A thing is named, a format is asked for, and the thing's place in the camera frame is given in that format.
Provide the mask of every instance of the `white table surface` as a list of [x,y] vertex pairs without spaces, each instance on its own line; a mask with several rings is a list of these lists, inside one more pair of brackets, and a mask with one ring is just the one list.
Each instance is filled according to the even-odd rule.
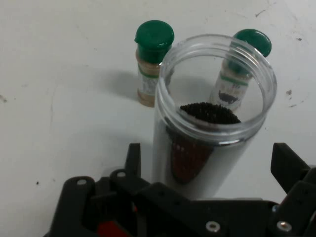
[[255,28],[273,43],[276,101],[217,197],[281,201],[285,193],[270,174],[274,142],[316,164],[316,2],[194,3],[0,0],[1,237],[43,236],[64,181],[98,180],[123,165],[129,143],[142,144],[150,179],[154,110],[137,102],[134,54],[136,29],[150,19],[168,22],[175,42]]

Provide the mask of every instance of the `container rim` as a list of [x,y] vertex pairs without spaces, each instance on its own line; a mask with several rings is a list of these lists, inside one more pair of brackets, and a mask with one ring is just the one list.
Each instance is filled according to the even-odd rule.
[[[198,39],[201,39],[201,42],[194,43],[194,41]],[[205,43],[202,41],[203,39],[212,39],[215,40],[216,43]],[[222,44],[222,42],[225,40],[229,40],[230,44]],[[260,82],[256,79],[261,89],[264,101],[261,113],[247,121],[236,124],[213,124],[203,122],[198,119],[184,118],[183,112],[178,106],[176,106],[167,90],[166,78],[169,76],[171,70],[181,61],[196,56],[210,56],[201,52],[190,54],[190,52],[193,52],[194,50],[196,52],[197,47],[200,49],[217,49],[218,47],[227,53],[231,52],[232,50],[234,52],[235,50],[235,52],[238,52],[239,54],[241,53],[247,62],[250,62],[250,64],[254,66],[254,69],[257,70],[259,74],[261,74],[261,77],[263,77],[264,80],[269,81],[271,91],[269,90],[269,94],[267,95],[267,92],[260,86]],[[179,58],[178,56],[181,54],[181,52],[187,56],[183,57],[182,59],[181,57]],[[164,112],[170,122],[182,132],[198,139],[213,141],[222,145],[226,145],[237,143],[241,140],[248,140],[260,129],[266,118],[267,112],[275,100],[276,93],[277,80],[273,69],[269,62],[257,49],[241,40],[230,36],[204,34],[190,37],[184,41],[179,42],[166,54],[160,68],[156,92],[156,103],[160,109],[164,109]]]

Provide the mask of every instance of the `glass jar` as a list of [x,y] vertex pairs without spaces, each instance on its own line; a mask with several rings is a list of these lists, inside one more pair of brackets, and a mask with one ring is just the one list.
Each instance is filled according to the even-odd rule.
[[[251,78],[234,111],[241,123],[207,123],[180,109],[209,101],[223,60]],[[262,126],[276,92],[271,66],[243,41],[202,35],[177,44],[162,62],[156,90],[153,180],[189,199],[212,197]]]

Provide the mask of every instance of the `green cap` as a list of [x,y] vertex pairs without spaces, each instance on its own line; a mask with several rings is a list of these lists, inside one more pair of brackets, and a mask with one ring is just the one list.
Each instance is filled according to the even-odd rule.
[[[264,57],[267,57],[272,49],[272,44],[268,36],[266,36],[261,31],[255,30],[255,29],[244,29],[241,31],[238,31],[234,38],[242,40],[251,46],[253,46],[255,49],[257,49]],[[229,62],[229,68],[235,71],[239,74],[247,74],[248,71],[240,66],[239,64],[230,61]]]
[[161,63],[173,40],[172,27],[158,20],[147,21],[140,25],[135,37],[139,57],[149,63]]

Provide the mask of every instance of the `jar label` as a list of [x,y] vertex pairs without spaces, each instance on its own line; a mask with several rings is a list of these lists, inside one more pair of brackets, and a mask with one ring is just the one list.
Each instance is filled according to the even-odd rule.
[[149,75],[145,73],[141,67],[138,65],[138,89],[145,94],[155,95],[156,86],[158,83],[159,75]]
[[248,88],[248,79],[235,79],[221,72],[210,95],[210,103],[235,110],[239,107]]

